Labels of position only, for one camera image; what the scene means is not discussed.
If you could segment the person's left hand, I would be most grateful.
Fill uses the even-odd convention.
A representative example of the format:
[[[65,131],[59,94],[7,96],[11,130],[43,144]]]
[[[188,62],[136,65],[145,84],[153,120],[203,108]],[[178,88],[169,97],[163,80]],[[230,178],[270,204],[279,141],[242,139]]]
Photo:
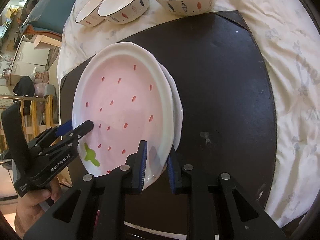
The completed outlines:
[[[55,177],[49,183],[48,189],[29,191],[23,197],[18,198],[14,224],[19,237],[23,238],[24,234],[44,214],[40,203],[47,199],[56,202],[61,194],[62,190],[58,178]]]

